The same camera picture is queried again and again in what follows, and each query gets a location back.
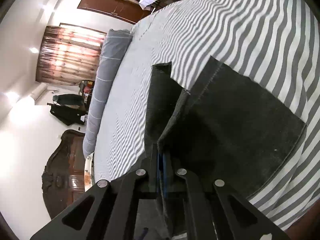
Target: wooden cabinet door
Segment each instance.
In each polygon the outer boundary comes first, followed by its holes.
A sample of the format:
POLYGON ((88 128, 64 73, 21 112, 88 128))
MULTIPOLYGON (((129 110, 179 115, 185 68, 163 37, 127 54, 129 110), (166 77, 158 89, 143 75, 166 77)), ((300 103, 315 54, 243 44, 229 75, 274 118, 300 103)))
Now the wooden cabinet door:
POLYGON ((78 9, 105 14, 132 24, 151 13, 125 0, 81 0, 78 9))

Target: white wall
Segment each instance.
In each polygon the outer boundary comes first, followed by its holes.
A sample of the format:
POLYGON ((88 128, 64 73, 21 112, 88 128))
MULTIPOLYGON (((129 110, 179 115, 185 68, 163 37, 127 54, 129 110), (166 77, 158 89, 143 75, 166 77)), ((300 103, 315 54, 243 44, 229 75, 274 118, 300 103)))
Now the white wall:
MULTIPOLYGON (((73 93, 60 89, 57 93, 73 93)), ((53 94, 49 91, 28 104, 19 101, 0 127, 0 210, 20 240, 31 236, 50 221, 42 198, 41 175, 50 155, 67 129, 84 132, 77 124, 66 126, 50 114, 53 94)))
POLYGON ((16 0, 0 23, 0 121, 11 109, 5 92, 19 95, 35 82, 38 54, 45 27, 58 0, 16 0))
POLYGON ((78 25, 97 31, 108 32, 132 28, 132 24, 122 20, 87 10, 77 9, 81 0, 59 0, 48 25, 59 26, 60 23, 78 25))

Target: gray and white striped sheet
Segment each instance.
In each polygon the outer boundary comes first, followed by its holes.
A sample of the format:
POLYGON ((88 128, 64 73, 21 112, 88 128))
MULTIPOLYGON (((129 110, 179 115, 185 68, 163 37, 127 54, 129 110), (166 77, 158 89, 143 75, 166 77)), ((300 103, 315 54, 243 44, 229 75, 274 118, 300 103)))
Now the gray and white striped sheet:
POLYGON ((121 176, 144 150, 151 66, 171 61, 171 77, 190 89, 213 56, 307 124, 287 162, 250 199, 287 229, 320 197, 319 25, 306 3, 183 0, 141 20, 132 34, 97 136, 95 179, 121 176))

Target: pillow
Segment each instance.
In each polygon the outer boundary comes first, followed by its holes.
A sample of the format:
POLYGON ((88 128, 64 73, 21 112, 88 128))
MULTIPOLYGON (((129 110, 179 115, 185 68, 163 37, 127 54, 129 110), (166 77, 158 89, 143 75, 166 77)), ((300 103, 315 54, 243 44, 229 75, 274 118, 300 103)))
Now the pillow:
POLYGON ((103 42, 83 141, 85 158, 94 152, 103 110, 113 80, 131 40, 132 34, 130 31, 111 29, 103 42))

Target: striped bedsheet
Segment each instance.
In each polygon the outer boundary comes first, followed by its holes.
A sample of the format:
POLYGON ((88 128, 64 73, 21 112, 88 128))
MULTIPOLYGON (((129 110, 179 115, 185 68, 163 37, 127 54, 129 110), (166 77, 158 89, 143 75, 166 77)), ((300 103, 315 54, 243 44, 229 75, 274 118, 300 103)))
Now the striped bedsheet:
POLYGON ((307 124, 279 173, 250 199, 287 229, 320 196, 319 26, 306 3, 183 0, 141 20, 132 34, 97 136, 96 181, 121 176, 144 150, 151 66, 172 61, 171 77, 190 89, 212 55, 307 124))

